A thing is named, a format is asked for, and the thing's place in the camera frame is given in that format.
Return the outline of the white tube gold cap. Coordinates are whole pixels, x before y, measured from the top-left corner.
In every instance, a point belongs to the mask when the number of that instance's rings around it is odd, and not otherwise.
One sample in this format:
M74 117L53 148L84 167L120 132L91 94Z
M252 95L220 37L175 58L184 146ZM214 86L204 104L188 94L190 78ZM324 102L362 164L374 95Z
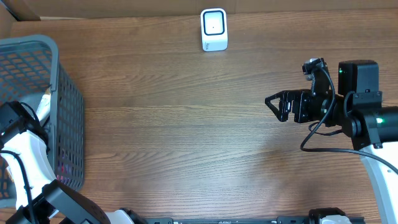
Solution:
M46 89L41 97L40 103L36 109L36 116L43 125L50 114L50 103L51 103L51 91L50 88Z

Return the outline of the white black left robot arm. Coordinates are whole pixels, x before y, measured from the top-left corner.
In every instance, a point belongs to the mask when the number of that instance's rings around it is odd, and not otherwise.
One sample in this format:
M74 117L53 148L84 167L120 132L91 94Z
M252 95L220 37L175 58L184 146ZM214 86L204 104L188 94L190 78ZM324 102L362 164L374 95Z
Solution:
M18 101L1 105L1 157L9 165L17 194L17 211L8 223L50 223L56 213L64 215L63 223L145 223L125 208L104 212L57 180L47 158L47 133L28 107Z

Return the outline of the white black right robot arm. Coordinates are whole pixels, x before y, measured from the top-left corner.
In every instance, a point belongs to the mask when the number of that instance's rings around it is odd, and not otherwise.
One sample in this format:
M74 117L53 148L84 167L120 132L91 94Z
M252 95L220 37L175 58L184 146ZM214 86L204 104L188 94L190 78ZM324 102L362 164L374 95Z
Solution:
M294 114L296 123L308 123L309 134L302 141L304 152L339 152L360 156L375 194L383 223L397 223L397 107L382 106L379 65L373 60L347 60L338 64L334 84L323 58L302 65L312 83L309 89L284 90L264 102L280 122ZM307 148L321 125L339 126L329 136L343 133L352 149Z

